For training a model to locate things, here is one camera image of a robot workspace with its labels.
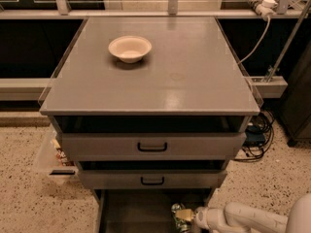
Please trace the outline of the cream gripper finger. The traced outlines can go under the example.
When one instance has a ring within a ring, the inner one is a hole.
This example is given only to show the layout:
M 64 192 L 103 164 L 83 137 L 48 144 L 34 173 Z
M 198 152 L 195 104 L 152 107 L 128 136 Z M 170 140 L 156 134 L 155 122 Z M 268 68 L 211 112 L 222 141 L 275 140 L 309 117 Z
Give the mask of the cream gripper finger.
M 192 221 L 194 219 L 194 212 L 191 209 L 178 210 L 175 214 L 176 218 L 185 221 Z

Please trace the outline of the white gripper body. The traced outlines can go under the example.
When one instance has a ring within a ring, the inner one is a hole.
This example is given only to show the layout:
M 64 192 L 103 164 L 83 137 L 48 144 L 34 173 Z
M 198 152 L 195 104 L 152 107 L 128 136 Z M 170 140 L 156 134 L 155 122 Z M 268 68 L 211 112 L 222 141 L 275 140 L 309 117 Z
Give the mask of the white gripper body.
M 224 209 L 199 207 L 194 211 L 194 222 L 210 233 L 228 233 L 230 229 Z

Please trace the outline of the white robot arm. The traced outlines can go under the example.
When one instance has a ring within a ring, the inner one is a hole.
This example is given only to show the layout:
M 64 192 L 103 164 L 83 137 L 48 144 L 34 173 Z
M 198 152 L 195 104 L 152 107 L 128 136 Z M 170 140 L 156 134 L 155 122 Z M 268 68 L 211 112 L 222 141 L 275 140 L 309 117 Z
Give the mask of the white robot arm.
M 177 210 L 175 217 L 210 233 L 251 233 L 252 229 L 259 233 L 311 233 L 311 194 L 299 198 L 288 216 L 230 202 L 223 209 Z

